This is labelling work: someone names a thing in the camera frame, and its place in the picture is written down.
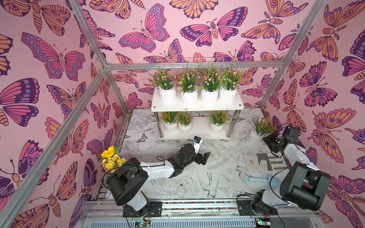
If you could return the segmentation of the orange flower pot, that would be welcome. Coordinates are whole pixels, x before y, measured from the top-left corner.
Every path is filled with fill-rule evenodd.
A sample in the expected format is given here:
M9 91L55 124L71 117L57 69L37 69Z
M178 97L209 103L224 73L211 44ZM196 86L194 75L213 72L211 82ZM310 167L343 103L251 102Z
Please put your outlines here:
M277 130L277 125L270 123L265 118L253 119L254 128L250 133L249 139L253 142L262 140L264 137L274 133Z
M164 127L168 133L174 133L177 131L177 117L178 112L162 112L162 122L164 123Z
M179 112L178 116L179 130L183 135L188 135L191 131L194 117L190 112Z
M210 130L213 134L219 134L223 131L224 125L229 121L227 111L225 110L215 110L210 112Z

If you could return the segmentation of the pink flower pot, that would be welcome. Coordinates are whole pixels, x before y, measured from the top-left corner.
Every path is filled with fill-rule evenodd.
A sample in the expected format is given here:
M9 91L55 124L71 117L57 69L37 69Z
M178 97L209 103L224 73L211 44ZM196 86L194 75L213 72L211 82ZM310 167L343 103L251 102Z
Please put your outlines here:
M182 102L187 107L196 105L198 99L197 85L200 79L199 73L199 70L187 66L178 76L178 89L181 92Z
M234 64L226 68L222 74L222 86L219 92L219 100L224 104L231 104L239 89L239 82L243 73Z
M216 66L209 66L202 73L201 101L207 106L214 106L219 96L219 89L222 86L221 69Z
M160 96L163 102L171 104L176 99L176 84L174 73L169 73L165 68L159 67L157 72L150 74L159 85Z

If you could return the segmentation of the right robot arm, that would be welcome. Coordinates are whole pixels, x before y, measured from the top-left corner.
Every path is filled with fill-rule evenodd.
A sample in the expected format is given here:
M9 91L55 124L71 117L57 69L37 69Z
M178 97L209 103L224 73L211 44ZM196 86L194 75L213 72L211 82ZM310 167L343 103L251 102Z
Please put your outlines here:
M288 173L274 187L275 175L268 178L269 190L260 190L255 194L241 193L240 197L248 197L255 214L273 214L279 207L294 207L304 210L318 211L329 188L331 177L321 171L308 157L305 147L298 141L300 130L287 126L282 134L272 133L263 138L270 151L281 153L287 158L290 166Z

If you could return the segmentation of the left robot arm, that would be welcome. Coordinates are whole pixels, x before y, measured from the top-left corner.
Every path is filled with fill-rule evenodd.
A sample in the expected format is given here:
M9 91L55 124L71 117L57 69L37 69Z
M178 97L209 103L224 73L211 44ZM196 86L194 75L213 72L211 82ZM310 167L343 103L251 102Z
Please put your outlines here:
M198 144L192 143L183 145L174 157L163 158L160 162L146 163L131 158L107 178L106 186L116 204L124 207L125 218L141 218L153 211L153 206L141 190L145 182L176 177L192 163L205 165L210 154L199 153Z

